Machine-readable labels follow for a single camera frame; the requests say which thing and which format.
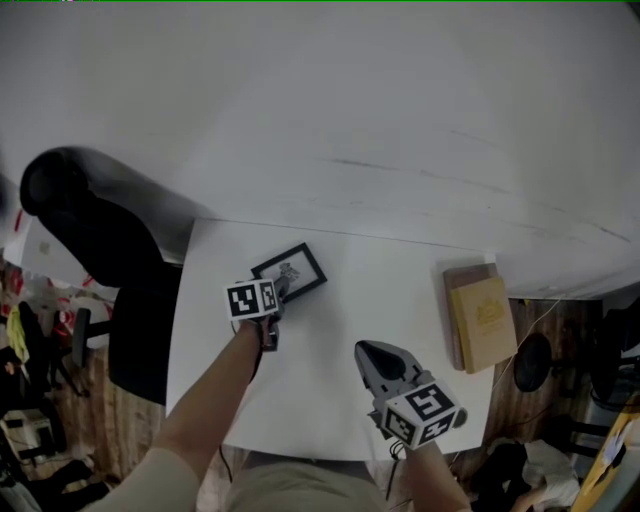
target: forearm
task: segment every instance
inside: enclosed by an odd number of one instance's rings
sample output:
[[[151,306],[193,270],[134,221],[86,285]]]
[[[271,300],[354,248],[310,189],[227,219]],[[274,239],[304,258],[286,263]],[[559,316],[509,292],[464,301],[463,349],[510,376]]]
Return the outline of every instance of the forearm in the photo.
[[[409,488],[416,512],[471,510],[469,499],[454,480],[435,442],[407,450]]]
[[[180,399],[153,446],[178,454],[202,481],[251,381],[259,344],[255,327],[242,324],[209,369]]]

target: beige shirt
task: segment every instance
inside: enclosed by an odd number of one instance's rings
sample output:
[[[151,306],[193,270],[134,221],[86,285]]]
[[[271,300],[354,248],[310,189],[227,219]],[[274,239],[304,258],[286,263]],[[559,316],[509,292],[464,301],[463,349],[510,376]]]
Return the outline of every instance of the beige shirt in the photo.
[[[178,455],[152,449],[133,473],[89,512],[192,512],[199,487],[195,473]],[[283,462],[238,474],[225,510],[376,512],[386,510],[386,503],[380,491],[361,478]]]

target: chair seat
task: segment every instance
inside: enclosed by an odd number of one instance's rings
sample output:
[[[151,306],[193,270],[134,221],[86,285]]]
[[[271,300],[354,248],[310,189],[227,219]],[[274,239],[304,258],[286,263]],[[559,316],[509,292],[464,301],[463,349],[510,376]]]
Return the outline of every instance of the chair seat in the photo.
[[[177,288],[173,297],[122,288],[113,308],[109,378],[126,391],[162,405],[176,298]]]

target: white cable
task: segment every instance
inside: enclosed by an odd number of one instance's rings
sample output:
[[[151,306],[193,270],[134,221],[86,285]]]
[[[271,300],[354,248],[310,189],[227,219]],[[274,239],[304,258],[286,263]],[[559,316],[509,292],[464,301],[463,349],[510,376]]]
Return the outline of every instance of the white cable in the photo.
[[[539,316],[532,324],[531,327],[529,327],[529,330],[527,331],[527,334],[524,335],[524,338],[522,338],[520,340],[520,343],[518,343],[518,350],[520,349],[520,345],[522,345],[522,342],[524,340],[527,339],[527,336],[529,336],[529,334],[531,334],[531,331],[533,330],[533,328],[535,327],[535,325],[542,320],[545,316],[547,316],[549,313],[551,313],[551,311],[553,311],[553,308],[555,308],[558,303],[563,300],[563,298],[559,298],[557,301],[555,301],[553,303],[553,305],[547,309],[547,311],[545,313],[543,313],[541,316]],[[500,381],[502,380],[502,377],[504,377],[504,374],[507,373],[507,370],[509,369],[509,366],[511,366],[511,363],[513,363],[513,360],[515,359],[515,355],[511,356],[511,359],[509,359],[509,362],[507,363],[507,366],[504,367],[504,370],[502,370],[502,373],[500,374],[500,377],[498,377],[498,380],[496,381],[496,383],[493,385],[493,387],[491,388],[491,392],[493,393],[493,391],[495,391],[495,389],[498,387],[498,384],[500,384]]]

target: sleeve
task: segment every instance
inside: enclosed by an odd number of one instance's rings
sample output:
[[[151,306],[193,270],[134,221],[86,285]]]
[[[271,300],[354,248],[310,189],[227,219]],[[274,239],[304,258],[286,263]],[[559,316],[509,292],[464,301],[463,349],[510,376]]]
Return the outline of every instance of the sleeve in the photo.
[[[175,453],[153,448],[114,491],[88,512],[192,512],[200,482]]]

